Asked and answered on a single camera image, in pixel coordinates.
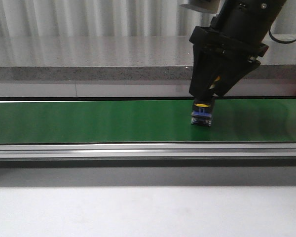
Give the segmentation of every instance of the metal frame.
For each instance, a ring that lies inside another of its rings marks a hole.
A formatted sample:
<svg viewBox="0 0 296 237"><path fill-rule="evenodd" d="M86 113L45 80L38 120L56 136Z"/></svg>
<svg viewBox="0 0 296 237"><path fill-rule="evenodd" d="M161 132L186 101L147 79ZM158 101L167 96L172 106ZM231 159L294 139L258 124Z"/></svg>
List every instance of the metal frame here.
<svg viewBox="0 0 296 237"><path fill-rule="evenodd" d="M0 167L296 166L296 143L0 145Z"/></svg>

